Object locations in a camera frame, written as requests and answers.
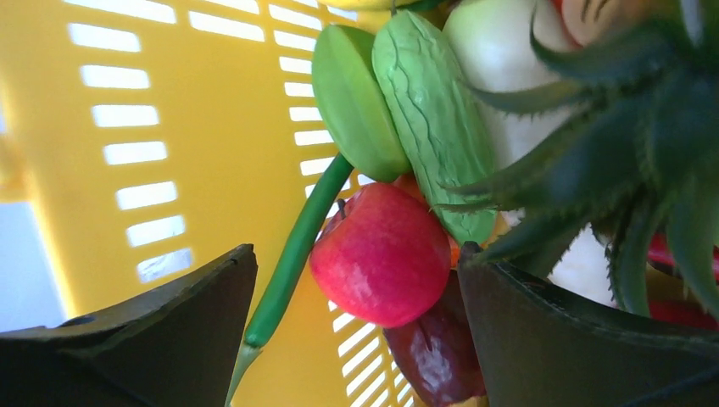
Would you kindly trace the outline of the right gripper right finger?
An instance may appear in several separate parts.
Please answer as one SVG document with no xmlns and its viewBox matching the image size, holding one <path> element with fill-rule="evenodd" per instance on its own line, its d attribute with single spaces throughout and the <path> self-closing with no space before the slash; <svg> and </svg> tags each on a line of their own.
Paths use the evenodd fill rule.
<svg viewBox="0 0 719 407">
<path fill-rule="evenodd" d="M 492 406 L 715 406 L 718 335 L 629 314 L 507 263 L 458 276 Z"/>
</svg>

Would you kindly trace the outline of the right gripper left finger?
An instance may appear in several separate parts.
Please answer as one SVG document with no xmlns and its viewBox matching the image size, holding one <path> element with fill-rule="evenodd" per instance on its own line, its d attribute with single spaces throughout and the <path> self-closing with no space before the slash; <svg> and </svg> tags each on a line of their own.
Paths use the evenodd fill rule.
<svg viewBox="0 0 719 407">
<path fill-rule="evenodd" d="M 222 406 L 257 272 L 243 244 L 61 326 L 4 332 L 2 405 Z"/>
</svg>

